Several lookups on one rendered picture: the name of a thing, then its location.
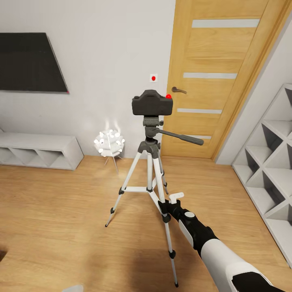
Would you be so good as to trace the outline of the camera tripod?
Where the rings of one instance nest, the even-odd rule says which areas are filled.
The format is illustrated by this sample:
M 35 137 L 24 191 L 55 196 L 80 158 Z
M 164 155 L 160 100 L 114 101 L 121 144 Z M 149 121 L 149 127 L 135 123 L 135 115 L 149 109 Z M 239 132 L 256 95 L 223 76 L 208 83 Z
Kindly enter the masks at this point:
M 157 208 L 159 209 L 160 213 L 162 214 L 163 221 L 165 223 L 165 229 L 166 229 L 168 246 L 169 246 L 169 256 L 170 256 L 171 262 L 172 262 L 175 286 L 178 287 L 178 282 L 177 282 L 177 278 L 176 278 L 176 271 L 175 271 L 175 266 L 174 266 L 174 257 L 176 256 L 176 252 L 172 249 L 172 244 L 171 244 L 171 239 L 170 239 L 170 230 L 169 230 L 169 226 L 168 226 L 168 222 L 170 222 L 171 216 L 169 213 L 163 214 L 161 212 L 161 208 L 158 204 L 159 199 L 158 199 L 157 195 L 155 194 L 155 192 L 153 191 L 153 189 L 157 185 L 159 197 L 160 197 L 160 202 L 167 203 L 166 199 L 164 197 L 164 191 L 163 191 L 163 185 L 162 185 L 162 179 L 163 179 L 163 184 L 165 186 L 166 194 L 168 194 L 167 182 L 165 181 L 164 170 L 162 168 L 161 158 L 160 158 L 160 154 L 159 154 L 159 150 L 161 148 L 161 143 L 158 143 L 158 140 L 153 139 L 153 137 L 156 136 L 157 133 L 162 133 L 162 134 L 170 135 L 170 136 L 173 136 L 173 137 L 179 138 L 181 140 L 184 140 L 184 141 L 187 141 L 187 142 L 190 142 L 193 144 L 197 144 L 200 146 L 204 144 L 204 141 L 202 139 L 199 139 L 199 138 L 194 138 L 194 137 L 187 136 L 187 135 L 178 135 L 178 134 L 175 134 L 172 132 L 164 131 L 164 130 L 161 130 L 161 129 L 156 127 L 156 126 L 159 127 L 159 125 L 163 126 L 163 123 L 164 123 L 163 120 L 159 121 L 159 116 L 144 115 L 143 126 L 145 126 L 146 139 L 145 139 L 145 141 L 140 142 L 140 146 L 138 148 L 138 151 L 137 151 L 137 154 L 134 158 L 134 161 L 131 165 L 131 168 L 127 174 L 127 177 L 126 177 L 122 187 L 119 190 L 118 199 L 117 199 L 114 207 L 111 208 L 111 210 L 110 210 L 111 215 L 110 215 L 109 220 L 108 220 L 107 224 L 105 225 L 105 227 L 108 226 L 109 221 L 110 221 L 110 219 L 115 211 L 115 208 L 119 202 L 119 199 L 121 198 L 122 194 L 124 194 L 125 191 L 149 193 L 153 202 L 156 204 Z M 148 187 L 127 187 L 126 185 L 129 181 L 131 175 L 132 175 L 133 170 L 135 169 L 135 166 L 136 166 L 143 150 L 146 150 L 146 154 L 148 156 Z M 152 166 L 153 165 L 155 168 L 156 177 L 152 181 Z

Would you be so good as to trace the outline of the digital camera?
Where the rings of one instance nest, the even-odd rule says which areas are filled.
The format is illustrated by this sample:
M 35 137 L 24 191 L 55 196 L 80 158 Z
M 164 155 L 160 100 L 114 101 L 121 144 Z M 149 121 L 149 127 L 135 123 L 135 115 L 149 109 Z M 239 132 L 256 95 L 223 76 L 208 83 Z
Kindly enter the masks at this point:
M 133 115 L 168 116 L 172 114 L 173 99 L 170 94 L 161 96 L 156 90 L 145 90 L 132 99 Z

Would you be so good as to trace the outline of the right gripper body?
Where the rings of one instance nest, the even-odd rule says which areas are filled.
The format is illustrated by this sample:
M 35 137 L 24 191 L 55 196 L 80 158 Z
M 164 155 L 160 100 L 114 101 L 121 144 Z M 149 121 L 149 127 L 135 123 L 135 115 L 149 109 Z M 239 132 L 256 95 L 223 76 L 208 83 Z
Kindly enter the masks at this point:
M 172 216 L 174 216 L 174 211 L 176 208 L 181 208 L 180 206 L 180 200 L 176 200 L 177 203 L 175 204 L 171 204 L 167 201 L 167 203 L 162 203 L 161 204 L 161 212 L 163 214 L 166 214 L 166 213 L 169 213 L 171 214 Z

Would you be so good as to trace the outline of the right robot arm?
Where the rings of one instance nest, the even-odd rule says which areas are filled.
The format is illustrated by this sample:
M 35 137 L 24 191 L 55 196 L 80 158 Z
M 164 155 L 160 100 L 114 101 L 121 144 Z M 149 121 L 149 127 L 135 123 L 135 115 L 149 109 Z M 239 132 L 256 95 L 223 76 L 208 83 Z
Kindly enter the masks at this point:
M 202 224 L 196 215 L 180 206 L 183 193 L 169 195 L 169 201 L 158 204 L 163 214 L 171 214 L 181 231 L 206 265 L 219 292 L 285 292 L 273 284 L 254 266 L 243 260 Z

